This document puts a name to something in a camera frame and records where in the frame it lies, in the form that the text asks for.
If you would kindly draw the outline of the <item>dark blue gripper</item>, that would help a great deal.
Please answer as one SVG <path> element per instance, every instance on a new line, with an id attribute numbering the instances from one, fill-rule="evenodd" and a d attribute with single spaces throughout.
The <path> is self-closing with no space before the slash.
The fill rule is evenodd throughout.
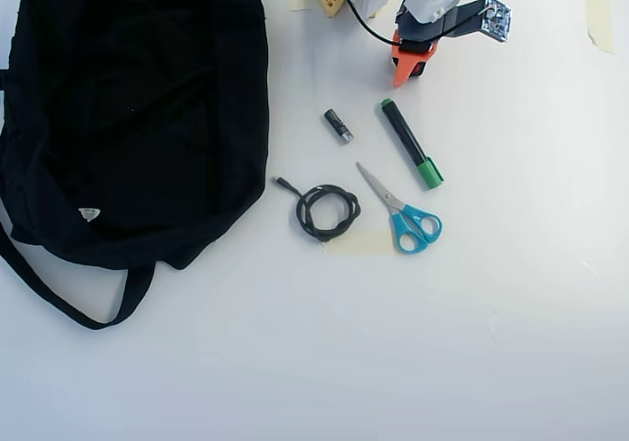
<path id="1" fill-rule="evenodd" d="M 432 22 L 418 21 L 407 8 L 406 0 L 396 15 L 398 33 L 402 39 L 426 42 L 436 41 L 441 37 L 460 37 L 481 30 L 483 17 L 480 12 L 486 8 L 486 0 L 474 0 L 466 4 L 455 4 L 450 1 L 423 2 L 421 9 L 429 16 L 438 15 Z M 393 76 L 393 86 L 402 86 L 408 79 L 420 76 L 427 62 L 436 51 L 437 43 L 433 42 L 423 53 L 404 51 L 400 47 L 391 49 L 391 57 L 397 62 Z"/>

